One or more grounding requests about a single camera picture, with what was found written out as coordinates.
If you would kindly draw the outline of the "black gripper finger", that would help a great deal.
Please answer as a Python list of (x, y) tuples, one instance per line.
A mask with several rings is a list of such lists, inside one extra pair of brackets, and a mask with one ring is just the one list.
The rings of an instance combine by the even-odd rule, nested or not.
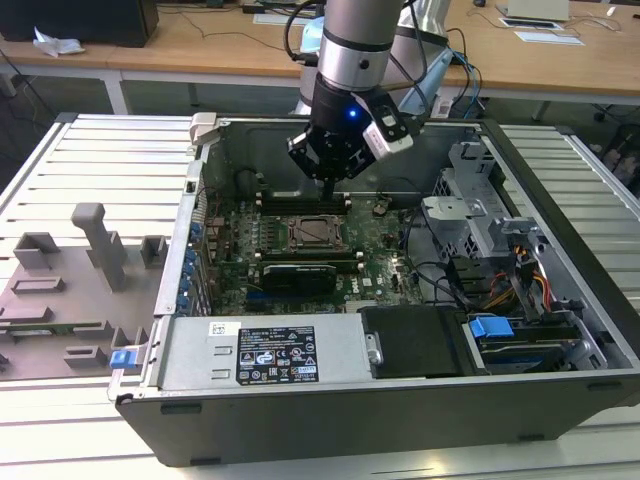
[(359, 149), (351, 156), (345, 152), (332, 153), (329, 157), (329, 198), (336, 185), (344, 179), (354, 179), (376, 161), (368, 149)]
[(294, 163), (310, 179), (322, 183), (321, 199), (330, 199), (330, 172), (328, 159), (322, 156), (322, 142), (313, 130), (287, 139), (287, 152)]

